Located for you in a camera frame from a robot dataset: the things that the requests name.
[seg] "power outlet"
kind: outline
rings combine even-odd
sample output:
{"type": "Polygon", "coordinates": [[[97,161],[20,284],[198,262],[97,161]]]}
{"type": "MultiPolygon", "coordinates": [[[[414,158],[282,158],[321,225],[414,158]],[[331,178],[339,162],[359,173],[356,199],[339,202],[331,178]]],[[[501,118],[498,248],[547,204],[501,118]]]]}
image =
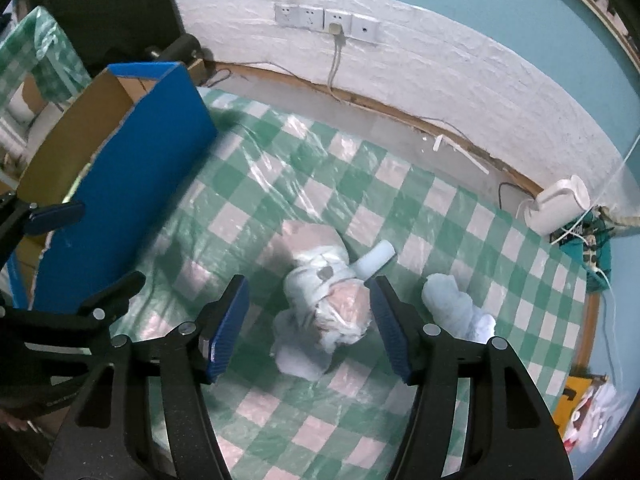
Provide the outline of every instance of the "power outlet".
{"type": "Polygon", "coordinates": [[[338,23],[342,26],[345,36],[351,34],[351,14],[344,10],[325,9],[324,10],[324,31],[329,32],[329,25],[338,23]]]}
{"type": "Polygon", "coordinates": [[[299,9],[296,5],[276,4],[276,23],[283,27],[298,26],[299,9]]]}
{"type": "Polygon", "coordinates": [[[378,42],[378,26],[380,22],[371,16],[354,14],[351,18],[351,34],[354,40],[367,41],[368,43],[378,42]]]}
{"type": "Polygon", "coordinates": [[[298,7],[298,26],[309,30],[322,31],[324,29],[324,9],[300,5],[298,7]]]}

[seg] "white kettle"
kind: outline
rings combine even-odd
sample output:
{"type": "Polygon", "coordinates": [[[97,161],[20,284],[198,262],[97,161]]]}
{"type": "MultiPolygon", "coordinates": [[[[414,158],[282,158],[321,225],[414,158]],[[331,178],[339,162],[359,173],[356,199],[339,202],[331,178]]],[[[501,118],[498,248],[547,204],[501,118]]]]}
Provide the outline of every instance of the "white kettle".
{"type": "Polygon", "coordinates": [[[589,191],[577,175],[558,180],[524,208],[524,222],[540,236],[547,236],[591,206],[589,191]]]}

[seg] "cardboard box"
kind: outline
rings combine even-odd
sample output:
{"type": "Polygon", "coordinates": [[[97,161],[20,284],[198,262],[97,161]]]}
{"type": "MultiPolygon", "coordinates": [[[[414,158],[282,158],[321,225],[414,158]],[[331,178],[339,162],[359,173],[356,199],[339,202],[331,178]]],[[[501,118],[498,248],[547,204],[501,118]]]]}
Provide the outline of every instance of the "cardboard box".
{"type": "Polygon", "coordinates": [[[146,232],[215,137],[184,65],[117,64],[98,75],[18,185],[27,202],[51,205],[73,195],[86,205],[78,224],[20,244],[21,267],[34,275],[33,283],[23,275],[33,308],[75,312],[130,270],[146,232]]]}

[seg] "blue wall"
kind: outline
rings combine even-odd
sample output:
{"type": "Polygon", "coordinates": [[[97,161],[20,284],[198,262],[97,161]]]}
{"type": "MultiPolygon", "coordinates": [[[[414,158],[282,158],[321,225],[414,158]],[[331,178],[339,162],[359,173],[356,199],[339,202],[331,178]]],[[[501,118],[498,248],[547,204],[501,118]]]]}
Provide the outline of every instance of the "blue wall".
{"type": "MultiPolygon", "coordinates": [[[[600,315],[596,330],[590,369],[599,374],[612,376],[611,366],[607,358],[605,330],[613,355],[616,377],[618,380],[618,366],[622,365],[623,387],[622,394],[626,394],[625,411],[634,400],[640,388],[640,348],[638,346],[638,330],[640,330],[640,304],[638,301],[638,266],[633,262],[640,254],[640,235],[626,238],[614,238],[611,241],[611,256],[613,270],[611,286],[616,296],[616,323],[613,323],[613,300],[610,292],[605,292],[600,303],[600,315]],[[620,364],[613,346],[613,338],[620,349],[620,364]]],[[[577,449],[572,451],[570,458],[576,478],[583,474],[602,452],[613,433],[606,434],[600,445],[587,453],[577,449]]]]}
{"type": "MultiPolygon", "coordinates": [[[[399,0],[434,10],[509,47],[551,77],[627,152],[640,132],[640,78],[580,0],[399,0]]],[[[629,167],[640,182],[640,150],[629,167]]]]}

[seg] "metal pivot bolt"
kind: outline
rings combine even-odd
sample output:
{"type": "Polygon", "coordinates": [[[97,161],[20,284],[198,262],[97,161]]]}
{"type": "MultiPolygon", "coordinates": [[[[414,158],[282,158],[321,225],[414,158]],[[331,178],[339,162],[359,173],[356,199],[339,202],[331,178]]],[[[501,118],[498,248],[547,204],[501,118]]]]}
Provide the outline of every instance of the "metal pivot bolt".
{"type": "Polygon", "coordinates": [[[118,334],[111,338],[111,345],[116,348],[120,348],[121,346],[124,346],[128,340],[129,338],[126,335],[118,334]]]}
{"type": "Polygon", "coordinates": [[[92,311],[92,316],[95,317],[95,319],[97,319],[98,321],[102,321],[104,319],[104,310],[101,308],[94,308],[94,310],[92,311]]]}
{"type": "Polygon", "coordinates": [[[434,325],[433,323],[427,323],[425,326],[422,327],[422,330],[424,330],[424,333],[426,335],[440,335],[440,327],[437,325],[434,325]]]}
{"type": "Polygon", "coordinates": [[[498,350],[506,350],[508,346],[507,342],[501,337],[494,337],[493,339],[491,339],[491,344],[494,346],[495,349],[498,349],[498,350]]]}
{"type": "Polygon", "coordinates": [[[193,332],[195,332],[195,330],[196,324],[193,321],[185,321],[178,327],[178,332],[180,332],[182,335],[192,334],[193,332]]]}

